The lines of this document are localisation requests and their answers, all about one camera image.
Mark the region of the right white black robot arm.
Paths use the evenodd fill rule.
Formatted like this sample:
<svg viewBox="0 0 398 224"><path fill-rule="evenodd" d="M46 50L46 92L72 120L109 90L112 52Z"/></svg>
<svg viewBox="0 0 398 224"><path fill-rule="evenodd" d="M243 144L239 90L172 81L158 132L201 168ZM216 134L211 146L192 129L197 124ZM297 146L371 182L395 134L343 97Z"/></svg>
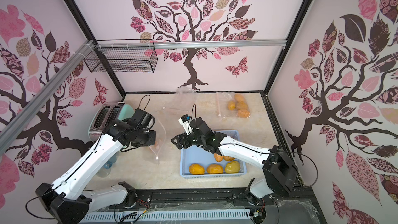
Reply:
<svg viewBox="0 0 398 224"><path fill-rule="evenodd" d="M261 148L238 141L224 132L213 131L201 118L192 119L184 115L179 119L184 132L171 139L178 149L191 146L248 163L263 173L261 178L254 178L248 185L249 196L262 199L271 194L289 197L293 191L307 189L312 186L294 187L299 169L285 151L279 146Z"/></svg>

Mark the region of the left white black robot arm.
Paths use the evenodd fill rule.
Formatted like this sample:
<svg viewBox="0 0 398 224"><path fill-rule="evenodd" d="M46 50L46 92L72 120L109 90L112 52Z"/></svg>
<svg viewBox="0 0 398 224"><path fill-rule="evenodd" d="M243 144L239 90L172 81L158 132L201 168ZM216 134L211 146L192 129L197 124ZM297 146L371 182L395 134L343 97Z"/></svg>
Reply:
<svg viewBox="0 0 398 224"><path fill-rule="evenodd" d="M154 124L155 118L139 108L130 118L112 121L67 172L36 189L36 198L59 224L77 224L87 214L111 205L133 207L136 190L126 182L102 190L89 191L86 186L117 153L154 145Z"/></svg>

